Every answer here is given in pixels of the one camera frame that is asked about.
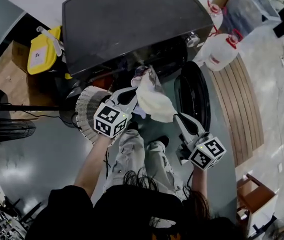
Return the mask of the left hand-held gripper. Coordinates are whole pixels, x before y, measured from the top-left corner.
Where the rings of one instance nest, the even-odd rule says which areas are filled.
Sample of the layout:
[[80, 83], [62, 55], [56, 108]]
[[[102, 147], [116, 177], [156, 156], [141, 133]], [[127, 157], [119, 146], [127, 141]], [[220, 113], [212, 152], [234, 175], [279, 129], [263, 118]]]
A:
[[136, 87], [126, 87], [102, 99], [94, 117], [94, 130], [109, 138], [115, 138], [127, 126], [137, 104]]

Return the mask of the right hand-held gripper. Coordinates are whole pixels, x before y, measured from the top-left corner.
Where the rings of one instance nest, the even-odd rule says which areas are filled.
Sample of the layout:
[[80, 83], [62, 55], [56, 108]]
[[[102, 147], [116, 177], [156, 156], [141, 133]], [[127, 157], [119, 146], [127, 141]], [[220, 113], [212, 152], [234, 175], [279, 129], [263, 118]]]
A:
[[226, 149], [220, 140], [213, 137], [211, 133], [205, 132], [197, 119], [185, 113], [177, 113], [173, 121], [180, 128], [184, 142], [177, 149], [177, 155], [182, 164], [189, 161], [206, 171], [215, 166], [226, 154]]

